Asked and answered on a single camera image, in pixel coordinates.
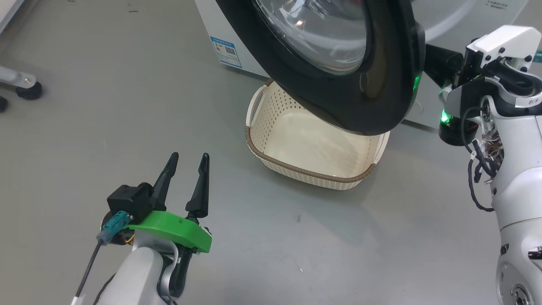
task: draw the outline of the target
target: brown basket rim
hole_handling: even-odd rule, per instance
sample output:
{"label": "brown basket rim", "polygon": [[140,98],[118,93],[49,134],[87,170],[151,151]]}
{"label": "brown basket rim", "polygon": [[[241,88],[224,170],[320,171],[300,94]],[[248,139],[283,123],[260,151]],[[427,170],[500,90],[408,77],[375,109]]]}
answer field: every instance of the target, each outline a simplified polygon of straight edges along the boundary
{"label": "brown basket rim", "polygon": [[324,174],[316,173],[314,171],[302,169],[302,168],[299,168],[297,166],[290,165],[288,163],[284,163],[284,162],[279,161],[279,160],[277,160],[275,158],[269,157],[268,155],[266,155],[263,152],[259,151],[258,148],[256,148],[256,146],[252,142],[252,138],[250,137],[250,127],[248,127],[248,126],[245,126],[245,137],[247,139],[248,147],[252,150],[252,152],[256,156],[258,156],[258,157],[260,157],[260,158],[262,158],[262,159],[264,159],[266,161],[269,161],[271,163],[277,164],[278,166],[282,166],[282,167],[284,167],[286,169],[298,172],[300,174],[305,174],[305,175],[308,175],[308,176],[316,177],[316,178],[319,178],[319,179],[330,180],[330,181],[339,182],[339,183],[357,182],[357,181],[360,181],[360,180],[366,178],[367,176],[369,176],[369,174],[371,174],[375,170],[375,167],[376,167],[376,164],[372,163],[371,165],[369,165],[369,167],[363,173],[361,173],[361,174],[359,174],[359,175],[357,175],[355,177],[351,177],[351,178],[342,178],[342,177],[334,177],[334,176],[324,175]]}

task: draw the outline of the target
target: laundry basket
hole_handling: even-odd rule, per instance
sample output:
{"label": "laundry basket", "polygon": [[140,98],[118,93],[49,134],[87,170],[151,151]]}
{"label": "laundry basket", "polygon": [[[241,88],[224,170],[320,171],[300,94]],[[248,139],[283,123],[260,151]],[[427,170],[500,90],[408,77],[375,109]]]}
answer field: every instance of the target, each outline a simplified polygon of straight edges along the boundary
{"label": "laundry basket", "polygon": [[270,169],[312,185],[351,189],[374,169],[389,132],[360,136],[340,130],[297,103],[276,82],[260,87],[248,107],[250,150]]}

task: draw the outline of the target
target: green indicator light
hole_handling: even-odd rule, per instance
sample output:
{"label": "green indicator light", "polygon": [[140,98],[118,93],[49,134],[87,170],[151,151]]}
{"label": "green indicator light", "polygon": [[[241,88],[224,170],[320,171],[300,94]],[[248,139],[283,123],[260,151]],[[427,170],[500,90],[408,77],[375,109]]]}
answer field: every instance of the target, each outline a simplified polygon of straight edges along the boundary
{"label": "green indicator light", "polygon": [[451,120],[451,115],[447,114],[444,109],[442,110],[441,123],[448,124]]}
{"label": "green indicator light", "polygon": [[412,88],[412,91],[415,92],[418,90],[418,85],[420,84],[420,75],[416,76],[414,79],[414,87]]}

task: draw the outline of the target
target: basket handle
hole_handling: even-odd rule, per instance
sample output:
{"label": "basket handle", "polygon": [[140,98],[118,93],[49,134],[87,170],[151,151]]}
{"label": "basket handle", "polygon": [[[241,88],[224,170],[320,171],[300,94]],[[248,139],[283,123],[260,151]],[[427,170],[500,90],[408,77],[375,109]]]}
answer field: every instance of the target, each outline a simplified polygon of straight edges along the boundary
{"label": "basket handle", "polygon": [[390,138],[389,131],[383,135],[380,135],[380,139],[378,139],[378,145],[376,147],[375,158],[373,159],[374,164],[377,164],[380,161],[380,158],[382,157],[382,154],[384,153],[384,149],[386,148],[386,145],[388,144],[389,138]]}
{"label": "basket handle", "polygon": [[256,115],[258,114],[258,111],[260,110],[260,104],[266,96],[266,93],[264,91],[265,89],[267,89],[266,85],[263,85],[260,88],[258,88],[258,90],[256,90],[256,92],[252,96],[252,99],[250,100],[250,104],[248,105],[247,120],[246,120],[246,126],[248,127],[252,127],[252,124],[254,123],[254,118],[256,117]]}

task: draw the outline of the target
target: caster wheel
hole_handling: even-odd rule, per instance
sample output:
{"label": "caster wheel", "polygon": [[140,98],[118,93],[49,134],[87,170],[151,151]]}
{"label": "caster wheel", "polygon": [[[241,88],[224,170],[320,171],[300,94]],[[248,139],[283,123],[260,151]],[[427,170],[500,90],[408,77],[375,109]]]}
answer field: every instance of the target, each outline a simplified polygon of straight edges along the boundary
{"label": "caster wheel", "polygon": [[8,100],[0,97],[0,113],[4,112],[8,108]]}
{"label": "caster wheel", "polygon": [[34,86],[30,88],[21,88],[17,87],[15,89],[15,92],[20,98],[27,99],[27,100],[35,100],[41,97],[41,84],[39,82],[36,82]]}

